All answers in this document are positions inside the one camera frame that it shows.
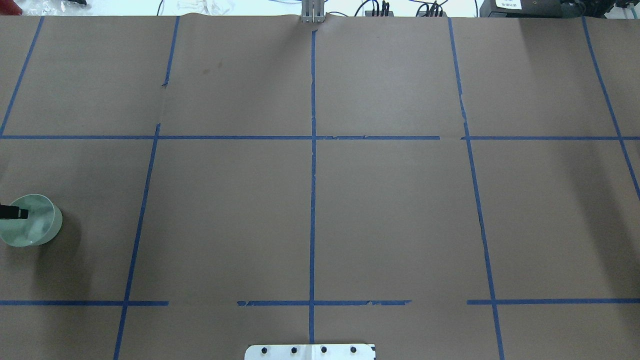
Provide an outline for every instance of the blue tape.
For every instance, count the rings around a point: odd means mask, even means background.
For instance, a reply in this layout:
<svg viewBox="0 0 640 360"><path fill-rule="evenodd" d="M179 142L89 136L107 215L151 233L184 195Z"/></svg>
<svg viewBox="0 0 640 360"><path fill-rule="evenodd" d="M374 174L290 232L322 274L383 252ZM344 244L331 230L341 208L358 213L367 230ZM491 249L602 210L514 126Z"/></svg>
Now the blue tape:
<svg viewBox="0 0 640 360"><path fill-rule="evenodd" d="M238 301L238 306L309 306L307 300L253 300Z"/></svg>
<svg viewBox="0 0 640 360"><path fill-rule="evenodd" d="M156 160L156 149L158 145L158 136L160 134L160 124L156 125L156 133L154 135L154 144L151 147L151 157L149 158L149 166L147 169L147 180L145 181L145 189L142 195L142 204L140 206L140 215L138 217L138 228L136 230L136 239L133 243L133 252L131 254L131 264L129 265L129 276L127 278L127 287L124 292L124 304L120 314L120 325L118 326L118 336L116 338L116 347L113 352L113 360L118 360L120 355L120 345L122 344L122 334L124 332L124 323L127 319L127 303L131 294L131 284L133 282L133 273L136 268L136 258L138 257L138 247L140 245L140 234L142 233L142 223L145 218L145 210L147 208L147 197L149 194L149 184L151 182L151 173L154 170L154 162Z"/></svg>
<svg viewBox="0 0 640 360"><path fill-rule="evenodd" d="M411 300L316 300L317 306L405 306Z"/></svg>
<svg viewBox="0 0 640 360"><path fill-rule="evenodd" d="M315 300L314 306L405 306L411 300ZM252 300L238 301L238 306L309 306L306 300Z"/></svg>
<svg viewBox="0 0 640 360"><path fill-rule="evenodd" d="M311 140L312 136L262 135L163 135L160 140Z"/></svg>
<svg viewBox="0 0 640 360"><path fill-rule="evenodd" d="M44 16L41 16L40 21L38 21L38 27L36 28L36 33L33 35L33 40L31 41L31 47L29 48L29 52L27 52L27 57L24 59L24 64L22 64L22 70L20 70L18 81L16 81L15 83L15 88L13 88L13 94L11 95L11 100L9 100L9 105L6 107L6 112L4 113L4 119L2 121L2 125L0 125L0 136L4 134L6 123L9 121L9 116L11 115L11 109L13 108L13 103L15 102L16 96L18 96L18 90L20 89L20 84L22 84L22 78L24 77L24 72L27 71L27 65L29 65L31 54L33 54L33 48L36 46L36 41L38 41L38 36L40 35L40 30L42 29L43 22L44 22Z"/></svg>
<svg viewBox="0 0 640 360"><path fill-rule="evenodd" d="M318 136L318 140L440 140L439 136Z"/></svg>
<svg viewBox="0 0 640 360"><path fill-rule="evenodd" d="M168 301L129 301L128 306L169 306Z"/></svg>
<svg viewBox="0 0 640 360"><path fill-rule="evenodd" d="M486 231L484 230L484 216L482 212L482 204L480 203L480 191L478 190L477 176L476 176L476 164L474 163L473 150L471 148L471 140L469 133L469 126L467 122L467 112L465 111L465 105L462 102L462 80L460 79L460 68L458 67L458 55L456 54L456 41L453 36L453 24L451 18L447 18L449 21L449 37L451 38L451 51L453 52L453 64L456 70L456 80L458 81L458 97L460 98L460 110L462 111L462 117L465 120L465 138L467 143L467 152L469 156L469 165L471 167L471 178L474 184L474 194L476 196L476 208L478 212L478 221L480 223L480 233L482 236L482 243L484 248L484 265L486 268L486 277L489 283L489 294L491 299L495 300L495 288L493 287L493 274L491 271L491 261L489 259L489 246L486 241ZM502 346L502 332L500 330L500 318L498 316L498 307L493 304L493 325L495 327L495 337L498 344L498 354L500 360L504 360L504 348Z"/></svg>
<svg viewBox="0 0 640 360"><path fill-rule="evenodd" d="M173 27L173 39L171 40L171 51L169 52L169 61L166 64L166 76L164 77L164 83L162 86L169 84L169 75L171 74L171 64L173 63L173 51L175 50L175 39L178 37L178 25L180 24L180 17L175 17L175 25Z"/></svg>
<svg viewBox="0 0 640 360"><path fill-rule="evenodd" d="M151 140L152 135L3 135L14 140Z"/></svg>
<svg viewBox="0 0 640 360"><path fill-rule="evenodd" d="M618 125L618 120L616 119L616 114L613 111L613 106L611 106L611 100L609 98L609 93L607 93L607 87L604 85L604 80L602 79L602 75L600 73L598 60L596 60L596 54L593 51L593 46L591 45L591 37L589 36L587 19L584 16L582 17L582 27L584 28L584 36L587 40L589 53L591 53L591 60L593 61L593 67L596 70L596 75L598 76L598 81L600 82L600 88L602 88L604 99L607 102L607 107L609 108L609 113L611 114L611 120L613 121L613 126L616 128L616 134L618 135L618 140L620 141L620 147L622 148L622 153L625 156L625 161L627 162L627 168L629 169L629 174L631 175L631 180L633 181L634 187L636 188L636 195L638 197L638 200L640 200L640 186L638 185L638 180L636 179L636 173L634 172L634 167L633 165L631 165L631 159L629 158L629 154L627 152L627 146L625 145L624 138L622 137L620 126Z"/></svg>
<svg viewBox="0 0 640 360"><path fill-rule="evenodd" d="M602 141L618 140L617 136L469 136L469 140L571 140L571 141Z"/></svg>
<svg viewBox="0 0 640 360"><path fill-rule="evenodd" d="M153 140L153 135L3 135L8 140ZM159 140L313 140L305 135L161 135ZM440 140L439 136L316 136L316 140Z"/></svg>
<svg viewBox="0 0 640 360"><path fill-rule="evenodd" d="M497 299L467 300L467 305L640 304L640 299Z"/></svg>
<svg viewBox="0 0 640 360"><path fill-rule="evenodd" d="M311 32L311 216L309 234L309 343L315 342L316 300L316 33Z"/></svg>

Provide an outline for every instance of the cable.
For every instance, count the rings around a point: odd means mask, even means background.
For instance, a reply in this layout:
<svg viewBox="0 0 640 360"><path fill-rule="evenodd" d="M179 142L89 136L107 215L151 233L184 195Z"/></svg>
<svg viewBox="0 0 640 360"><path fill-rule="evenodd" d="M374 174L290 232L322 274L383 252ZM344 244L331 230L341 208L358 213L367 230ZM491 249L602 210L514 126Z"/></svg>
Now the cable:
<svg viewBox="0 0 640 360"><path fill-rule="evenodd" d="M292 3L290 1L282 1L282 0L269 0L269 1L273 1L274 3L280 3L280 4L296 5L296 4L300 4L300 1L302 0L296 0L295 3Z"/></svg>
<svg viewBox="0 0 640 360"><path fill-rule="evenodd" d="M360 11L360 9L362 9L364 4L368 3L369 1L373 1L373 4L374 4L373 14L376 13L376 9L378 9L378 12L380 12L380 3L378 2L378 0L366 0L364 3L360 4L360 6L358 6L358 10L356 10L356 13L355 13L354 16L358 16L358 12Z"/></svg>

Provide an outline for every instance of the black object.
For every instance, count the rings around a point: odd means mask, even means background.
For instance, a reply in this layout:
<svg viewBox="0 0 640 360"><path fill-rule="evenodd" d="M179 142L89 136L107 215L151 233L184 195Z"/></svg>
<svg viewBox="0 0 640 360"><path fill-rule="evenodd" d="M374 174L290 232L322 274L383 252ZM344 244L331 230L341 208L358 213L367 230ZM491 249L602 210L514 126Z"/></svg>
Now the black object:
<svg viewBox="0 0 640 360"><path fill-rule="evenodd" d="M520 3L522 9L514 6ZM480 17L563 17L560 0L484 0Z"/></svg>
<svg viewBox="0 0 640 360"><path fill-rule="evenodd" d="M0 219L26 219L29 218L29 210L20 209L17 206L0 205Z"/></svg>

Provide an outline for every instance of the white paper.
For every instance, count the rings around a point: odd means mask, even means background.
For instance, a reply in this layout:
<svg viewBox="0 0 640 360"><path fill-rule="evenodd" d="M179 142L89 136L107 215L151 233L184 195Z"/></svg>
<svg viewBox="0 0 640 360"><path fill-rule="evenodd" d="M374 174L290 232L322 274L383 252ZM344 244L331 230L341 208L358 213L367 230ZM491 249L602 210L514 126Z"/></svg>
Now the white paper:
<svg viewBox="0 0 640 360"><path fill-rule="evenodd" d="M495 5L503 9L522 10L520 0L495 0Z"/></svg>

